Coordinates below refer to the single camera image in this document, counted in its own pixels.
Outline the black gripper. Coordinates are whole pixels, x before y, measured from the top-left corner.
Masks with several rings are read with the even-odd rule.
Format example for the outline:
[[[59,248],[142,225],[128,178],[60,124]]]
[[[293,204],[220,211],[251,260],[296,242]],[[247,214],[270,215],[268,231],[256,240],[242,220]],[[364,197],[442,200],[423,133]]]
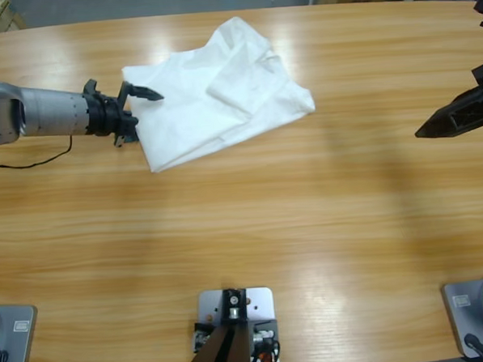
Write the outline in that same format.
[[[88,115],[87,134],[98,137],[112,134],[114,147],[137,142],[138,119],[130,111],[125,110],[125,102],[131,96],[151,101],[160,101],[164,98],[155,90],[128,82],[122,83],[116,98],[101,92],[84,93]]]

